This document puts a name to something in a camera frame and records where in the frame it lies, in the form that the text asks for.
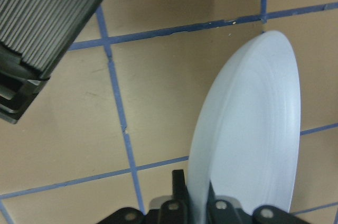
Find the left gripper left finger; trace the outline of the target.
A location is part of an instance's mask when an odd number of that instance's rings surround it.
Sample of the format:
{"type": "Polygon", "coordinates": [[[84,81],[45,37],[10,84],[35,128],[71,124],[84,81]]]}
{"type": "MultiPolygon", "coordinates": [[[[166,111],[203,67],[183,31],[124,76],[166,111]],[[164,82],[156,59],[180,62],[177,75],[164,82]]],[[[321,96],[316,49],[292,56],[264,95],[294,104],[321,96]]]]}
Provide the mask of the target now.
{"type": "Polygon", "coordinates": [[[175,223],[190,223],[189,193],[183,170],[172,171],[172,200],[175,223]]]}

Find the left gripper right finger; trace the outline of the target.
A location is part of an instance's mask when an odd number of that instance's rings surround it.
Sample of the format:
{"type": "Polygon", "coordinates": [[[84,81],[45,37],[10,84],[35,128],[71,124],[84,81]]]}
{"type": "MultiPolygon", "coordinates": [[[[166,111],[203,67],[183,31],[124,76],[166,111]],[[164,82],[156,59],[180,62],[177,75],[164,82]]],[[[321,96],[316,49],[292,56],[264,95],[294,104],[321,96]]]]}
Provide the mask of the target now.
{"type": "Polygon", "coordinates": [[[222,209],[218,209],[216,203],[218,200],[215,197],[215,192],[212,183],[209,183],[208,199],[207,199],[207,223],[221,224],[222,222],[222,209]]]}

